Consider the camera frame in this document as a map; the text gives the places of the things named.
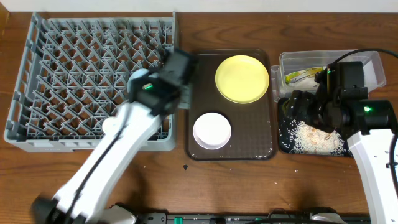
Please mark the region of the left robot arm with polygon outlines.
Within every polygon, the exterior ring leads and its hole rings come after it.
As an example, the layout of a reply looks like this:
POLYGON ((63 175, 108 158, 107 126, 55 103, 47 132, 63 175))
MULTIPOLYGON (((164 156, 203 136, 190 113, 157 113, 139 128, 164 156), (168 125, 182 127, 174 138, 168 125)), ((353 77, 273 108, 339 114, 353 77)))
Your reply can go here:
POLYGON ((175 49, 160 68, 133 72, 127 82, 128 99, 114 116, 115 125, 53 198, 34 200, 30 210, 35 223, 98 222, 136 153, 164 118, 175 113, 196 65, 194 55, 175 49))

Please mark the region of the white napkin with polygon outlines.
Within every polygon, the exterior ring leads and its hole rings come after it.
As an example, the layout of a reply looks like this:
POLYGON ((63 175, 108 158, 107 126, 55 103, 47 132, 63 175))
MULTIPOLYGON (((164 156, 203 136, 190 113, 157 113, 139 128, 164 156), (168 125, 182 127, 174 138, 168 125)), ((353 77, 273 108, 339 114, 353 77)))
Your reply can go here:
POLYGON ((305 77, 300 79, 293 79, 287 84, 287 86, 293 88, 294 90, 316 91, 319 84, 315 81, 313 77, 305 77))

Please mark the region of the green orange snack wrapper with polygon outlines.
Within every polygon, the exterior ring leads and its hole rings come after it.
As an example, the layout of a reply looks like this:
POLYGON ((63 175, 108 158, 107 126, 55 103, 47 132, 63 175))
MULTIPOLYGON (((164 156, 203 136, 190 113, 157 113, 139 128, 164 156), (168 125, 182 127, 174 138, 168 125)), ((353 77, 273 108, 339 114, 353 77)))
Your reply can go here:
POLYGON ((315 75, 317 73, 320 73, 326 69, 326 66, 322 67, 312 67, 312 68, 307 68, 304 70, 299 70, 296 72, 292 72, 288 75, 285 76, 285 82, 288 84, 291 80, 293 79, 300 79, 300 78, 305 78, 305 77, 313 77, 315 78, 315 75))

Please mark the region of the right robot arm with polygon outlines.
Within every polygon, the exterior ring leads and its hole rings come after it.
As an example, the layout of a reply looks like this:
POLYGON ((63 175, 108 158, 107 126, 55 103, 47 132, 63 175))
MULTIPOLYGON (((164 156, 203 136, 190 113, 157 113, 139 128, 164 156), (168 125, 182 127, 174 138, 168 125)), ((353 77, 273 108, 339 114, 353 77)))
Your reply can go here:
POLYGON ((340 130, 368 203, 371 223, 397 223, 397 118, 388 100, 370 100, 362 62, 334 62, 315 75, 315 94, 294 90, 286 117, 324 132, 340 130))

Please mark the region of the white cup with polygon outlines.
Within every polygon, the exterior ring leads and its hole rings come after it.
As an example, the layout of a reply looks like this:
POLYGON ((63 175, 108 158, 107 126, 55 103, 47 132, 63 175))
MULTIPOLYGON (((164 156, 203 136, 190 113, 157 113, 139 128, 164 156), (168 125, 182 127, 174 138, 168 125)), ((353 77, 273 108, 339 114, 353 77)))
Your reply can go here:
POLYGON ((110 116, 103 121, 102 130, 106 136, 115 136, 121 134, 123 130, 123 119, 116 116, 110 116))

